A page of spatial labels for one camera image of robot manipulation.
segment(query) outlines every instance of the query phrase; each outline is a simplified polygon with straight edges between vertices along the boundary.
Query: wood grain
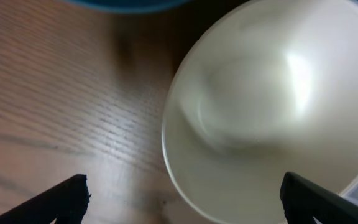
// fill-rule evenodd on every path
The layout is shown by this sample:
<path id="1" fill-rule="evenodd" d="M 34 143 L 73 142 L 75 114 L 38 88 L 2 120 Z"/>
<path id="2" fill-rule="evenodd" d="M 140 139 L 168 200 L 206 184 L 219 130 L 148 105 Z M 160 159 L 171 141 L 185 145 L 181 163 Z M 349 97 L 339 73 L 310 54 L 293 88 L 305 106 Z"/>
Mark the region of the wood grain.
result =
<path id="1" fill-rule="evenodd" d="M 114 15 L 0 0 L 0 213 L 82 173 L 92 193 L 83 223 L 165 223 L 161 201 L 178 199 L 160 143 L 170 82 L 241 2 Z"/>

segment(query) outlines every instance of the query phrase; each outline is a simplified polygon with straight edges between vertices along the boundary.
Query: bowl rim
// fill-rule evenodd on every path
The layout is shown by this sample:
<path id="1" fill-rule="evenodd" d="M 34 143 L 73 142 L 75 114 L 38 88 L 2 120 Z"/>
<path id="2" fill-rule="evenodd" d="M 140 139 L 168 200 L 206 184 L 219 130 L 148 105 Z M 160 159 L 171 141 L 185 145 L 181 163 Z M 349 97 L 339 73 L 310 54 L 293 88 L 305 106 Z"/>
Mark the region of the bowl rim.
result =
<path id="1" fill-rule="evenodd" d="M 91 9 L 104 11 L 104 12 L 116 12 L 116 13 L 121 13 L 121 14 L 142 14 L 142 13 L 150 13 L 150 12 L 157 12 L 157 11 L 171 9 L 171 8 L 179 6 L 183 3 L 191 1 L 191 0 L 175 0 L 175 1 L 170 1 L 170 2 L 163 3 L 163 4 L 155 4 L 155 5 L 150 5 L 150 6 L 146 6 L 146 7 L 109 6 L 106 4 L 97 4 L 97 3 L 92 3 L 92 2 L 84 1 L 84 0 L 64 0 L 64 1 L 76 4 L 76 5 L 88 7 Z"/>

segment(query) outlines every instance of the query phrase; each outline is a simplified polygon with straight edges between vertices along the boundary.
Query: black plastic piece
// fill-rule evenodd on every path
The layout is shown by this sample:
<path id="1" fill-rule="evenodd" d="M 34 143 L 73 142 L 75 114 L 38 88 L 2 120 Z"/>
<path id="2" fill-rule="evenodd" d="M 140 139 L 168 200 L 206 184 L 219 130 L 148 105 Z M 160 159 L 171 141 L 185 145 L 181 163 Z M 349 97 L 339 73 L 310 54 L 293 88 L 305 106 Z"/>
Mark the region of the black plastic piece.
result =
<path id="1" fill-rule="evenodd" d="M 0 224 L 80 224 L 89 202 L 86 175 L 77 174 L 0 215 Z"/>
<path id="2" fill-rule="evenodd" d="M 358 224 L 358 206 L 340 196 L 287 172 L 280 198 L 288 224 Z"/>

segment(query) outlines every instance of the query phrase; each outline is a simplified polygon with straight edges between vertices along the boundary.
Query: wooden table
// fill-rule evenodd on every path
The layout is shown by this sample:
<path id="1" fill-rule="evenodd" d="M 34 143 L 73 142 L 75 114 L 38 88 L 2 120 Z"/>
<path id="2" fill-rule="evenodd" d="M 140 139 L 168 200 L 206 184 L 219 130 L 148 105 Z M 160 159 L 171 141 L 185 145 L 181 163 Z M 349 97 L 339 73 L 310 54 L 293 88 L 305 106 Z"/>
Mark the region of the wooden table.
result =
<path id="1" fill-rule="evenodd" d="M 179 196 L 160 126 L 180 61 L 242 1 L 114 15 L 60 1 L 0 0 L 0 214 L 78 173 L 83 223 L 166 223 Z"/>

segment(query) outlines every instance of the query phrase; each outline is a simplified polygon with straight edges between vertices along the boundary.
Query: blue bowl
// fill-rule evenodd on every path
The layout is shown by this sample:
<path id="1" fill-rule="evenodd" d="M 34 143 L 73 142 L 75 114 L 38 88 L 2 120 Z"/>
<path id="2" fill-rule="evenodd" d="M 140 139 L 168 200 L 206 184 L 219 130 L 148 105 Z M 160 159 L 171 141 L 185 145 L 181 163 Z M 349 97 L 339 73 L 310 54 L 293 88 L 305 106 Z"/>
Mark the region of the blue bowl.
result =
<path id="1" fill-rule="evenodd" d="M 67 0 L 82 6 L 118 13 L 147 13 L 173 8 L 189 0 Z"/>

